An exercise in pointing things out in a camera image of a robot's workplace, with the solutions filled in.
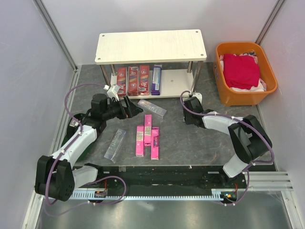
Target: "orange laundry basket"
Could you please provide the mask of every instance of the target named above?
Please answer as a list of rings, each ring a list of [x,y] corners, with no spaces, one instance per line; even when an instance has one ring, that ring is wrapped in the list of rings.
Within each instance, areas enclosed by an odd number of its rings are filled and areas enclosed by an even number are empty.
[[[266,92],[236,92],[227,86],[224,79],[224,73],[220,65],[219,56],[224,54],[242,54],[254,50],[257,55],[260,68],[260,77],[267,85]],[[214,62],[214,75],[217,83],[218,93],[221,102],[226,106],[233,105],[257,105],[268,94],[274,92],[277,88],[277,81],[272,68],[267,60],[263,49],[253,42],[225,42],[216,47],[216,59]]]

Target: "wall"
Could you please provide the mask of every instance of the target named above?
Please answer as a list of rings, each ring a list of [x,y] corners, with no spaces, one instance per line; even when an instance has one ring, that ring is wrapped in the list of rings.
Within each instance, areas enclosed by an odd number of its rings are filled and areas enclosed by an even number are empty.
[[[43,0],[78,65],[100,33],[200,29],[208,61],[225,41],[255,41],[276,0]]]
[[[288,171],[305,215],[305,1],[285,3],[263,48],[277,77],[279,89],[261,104],[275,159]]]
[[[73,71],[31,0],[0,8],[0,222],[21,228]]]

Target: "red towel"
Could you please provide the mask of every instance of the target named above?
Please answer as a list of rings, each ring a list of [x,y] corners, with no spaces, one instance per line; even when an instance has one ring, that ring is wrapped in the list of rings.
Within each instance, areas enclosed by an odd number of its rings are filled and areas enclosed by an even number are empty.
[[[252,56],[224,55],[224,78],[228,87],[250,90],[259,82],[259,66]]]

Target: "shelf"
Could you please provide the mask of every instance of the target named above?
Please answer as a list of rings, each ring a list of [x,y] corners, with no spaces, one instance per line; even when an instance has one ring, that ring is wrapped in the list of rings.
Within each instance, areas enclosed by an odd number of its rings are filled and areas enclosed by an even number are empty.
[[[96,64],[205,61],[200,30],[102,33]]]
[[[152,71],[149,71],[150,81],[152,80]],[[115,84],[117,77],[111,75],[111,85]],[[186,69],[162,70],[161,75],[161,94],[160,95],[139,95],[130,96],[130,99],[152,99],[152,98],[176,98],[185,91],[191,90],[193,83],[193,74],[187,73]]]

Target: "gray floor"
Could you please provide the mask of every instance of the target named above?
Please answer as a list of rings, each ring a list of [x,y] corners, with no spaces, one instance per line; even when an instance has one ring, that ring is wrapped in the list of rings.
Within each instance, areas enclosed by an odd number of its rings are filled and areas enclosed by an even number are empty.
[[[258,116],[256,106],[226,107],[220,102],[212,67],[213,63],[204,63],[197,85],[197,91],[203,95],[203,108],[234,116]],[[164,63],[163,68],[184,69],[187,68],[187,63]],[[90,82],[105,83],[97,65],[84,65],[81,68],[78,84]],[[104,91],[98,86],[78,88],[73,100],[72,113],[85,113],[90,108],[92,96],[96,93],[104,93]],[[144,122],[145,113],[141,113],[132,119],[115,118],[108,121],[102,136],[97,139],[84,160],[77,165],[81,166],[85,163],[100,166],[113,165],[112,161],[104,158],[104,154],[119,128],[126,130],[127,133],[115,165],[224,165],[234,154],[229,136],[183,123],[183,110],[178,98],[150,99],[149,101],[167,110],[163,120],[159,118],[152,120],[153,126],[160,127],[159,161],[150,159],[149,147],[145,148],[145,157],[135,156],[136,126],[143,125]],[[263,156],[264,160],[269,158],[268,154]]]
[[[58,202],[59,214],[85,200]],[[43,229],[291,229],[280,192],[247,193],[235,207],[208,201],[123,201],[80,206],[57,218],[42,216]]]

